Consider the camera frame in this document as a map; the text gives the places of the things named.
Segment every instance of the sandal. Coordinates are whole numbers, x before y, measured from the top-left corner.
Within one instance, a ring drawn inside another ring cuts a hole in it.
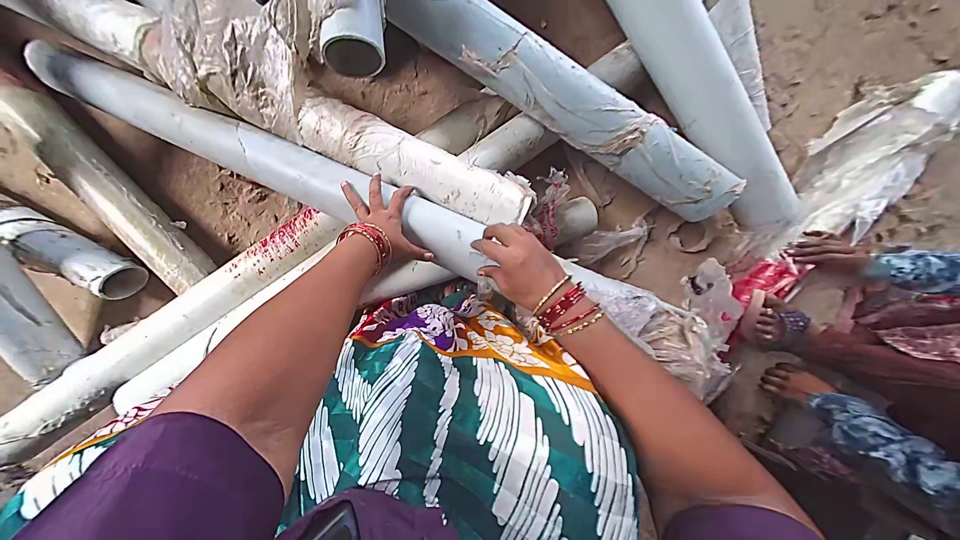
[[[783,323],[783,336],[772,343],[761,344],[756,334],[756,322],[763,311],[763,304],[766,299],[766,291],[754,291],[754,296],[750,299],[750,305],[747,306],[747,309],[743,312],[743,317],[740,319],[740,334],[747,341],[764,349],[789,351],[806,335],[807,329],[810,328],[810,317],[798,309],[777,313],[778,318]]]

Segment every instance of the sandy ground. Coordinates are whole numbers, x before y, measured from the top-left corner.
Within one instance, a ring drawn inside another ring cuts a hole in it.
[[[524,24],[570,55],[589,64],[622,41],[623,36],[603,0],[501,0],[497,2]],[[754,0],[761,56],[774,127],[770,136],[789,173],[803,161],[804,145],[821,135],[833,116],[856,101],[871,84],[910,81],[926,72],[960,67],[960,3],[934,0]],[[55,34],[0,9],[0,54],[16,62],[26,37],[61,40]],[[478,84],[439,59],[400,31],[387,33],[388,65],[373,81],[344,79],[319,72],[317,83],[331,94],[369,110],[410,133],[416,133],[460,103],[470,99]],[[644,107],[666,113],[651,88],[632,95]],[[299,205],[217,165],[174,148],[123,122],[66,99],[57,99],[130,175],[171,215],[187,224],[186,232],[218,262],[223,263],[271,231]],[[569,159],[583,157],[555,145],[519,172],[544,176],[551,166],[570,170]],[[916,241],[924,246],[953,247],[960,220],[955,219],[960,184],[953,174],[960,165],[960,143],[951,143],[930,163],[921,181],[876,227],[879,240]],[[586,160],[585,171],[612,201],[601,208],[601,227],[629,226],[646,215],[654,227],[641,262],[625,276],[622,254],[611,254],[602,269],[611,276],[657,292],[679,303],[679,277],[692,272],[707,257],[721,262],[731,256],[736,240],[723,216],[708,225],[718,237],[701,253],[685,254],[667,241],[680,219],[659,208],[626,182]],[[56,179],[43,172],[22,145],[0,132],[0,188],[58,217],[119,252],[122,245]],[[679,235],[695,244],[703,225],[686,225]],[[103,303],[58,278],[33,275],[71,328],[91,349],[104,325],[143,317],[172,298],[153,279],[133,298]],[[800,302],[819,317],[829,318],[836,293],[805,293]],[[756,377],[771,359],[745,353],[747,365],[718,404],[717,410],[734,432],[756,433],[773,405],[755,392]],[[0,363],[0,411],[29,393],[22,380]]]

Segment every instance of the purple fabric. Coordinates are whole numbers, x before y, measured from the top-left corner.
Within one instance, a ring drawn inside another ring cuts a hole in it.
[[[662,540],[820,540],[799,521],[758,506],[694,506],[675,515]]]
[[[284,530],[298,540],[348,501],[363,540],[456,540],[440,508],[414,508],[378,491],[349,489]],[[15,540],[269,540],[283,509],[276,472],[240,435],[205,416],[160,414],[124,432]],[[478,508],[477,511],[488,511]],[[697,506],[663,540],[818,540],[796,520],[741,505]]]

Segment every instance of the pipe opening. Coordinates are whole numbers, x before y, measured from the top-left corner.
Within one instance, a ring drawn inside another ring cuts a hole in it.
[[[118,268],[100,282],[100,296],[107,300],[122,300],[143,288],[150,272],[139,266]]]
[[[372,43],[356,36],[336,37],[328,41],[323,53],[327,65],[348,77],[372,77],[386,63]]]

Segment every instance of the bangle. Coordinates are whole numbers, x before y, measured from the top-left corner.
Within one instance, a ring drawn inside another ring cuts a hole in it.
[[[551,335],[552,337],[563,337],[563,336],[565,336],[565,335],[571,335],[571,334],[574,333],[574,332],[578,332],[578,331],[583,330],[584,328],[592,325],[593,323],[599,321],[599,320],[602,319],[602,318],[603,318],[603,309],[600,309],[600,310],[598,310],[598,311],[596,312],[595,315],[593,315],[592,317],[590,317],[588,320],[580,323],[579,325],[577,325],[577,326],[575,326],[575,327],[573,327],[573,328],[571,328],[571,329],[569,329],[569,330],[553,332],[553,333],[551,333],[550,335]]]
[[[544,296],[543,298],[540,299],[540,303],[537,304],[537,307],[534,307],[534,314],[535,314],[535,315],[537,314],[537,311],[540,311],[540,309],[543,307],[543,305],[546,304],[546,301],[547,301],[547,300],[550,300],[550,297],[553,296],[553,293],[557,292],[557,289],[559,289],[560,287],[564,286],[564,283],[570,281],[570,278],[571,278],[570,275],[567,274],[566,276],[564,276],[564,278],[563,278],[562,280],[560,280],[559,282],[557,282],[557,284],[553,285],[553,287],[550,289],[550,292],[546,293],[546,296]]]
[[[337,236],[337,243],[339,244],[344,238],[350,238],[355,234],[364,236],[373,244],[373,248],[376,250],[376,266],[373,269],[373,274],[376,276],[390,262],[390,256],[393,252],[390,238],[382,229],[373,224],[351,223]]]
[[[571,326],[579,323],[580,321],[583,321],[583,320],[586,319],[587,317],[590,317],[590,315],[596,313],[596,312],[599,311],[599,310],[600,310],[600,305],[599,305],[599,304],[594,305],[594,306],[591,307],[590,309],[584,311],[583,313],[577,315],[576,317],[570,319],[569,321],[566,321],[565,323],[559,325],[558,327],[556,327],[556,328],[550,327],[547,331],[556,332],[556,331],[566,330],[566,329],[570,328]]]
[[[585,296],[587,296],[587,292],[584,290],[583,284],[577,283],[557,299],[553,306],[548,307],[546,311],[537,316],[540,325],[546,329],[550,328]]]

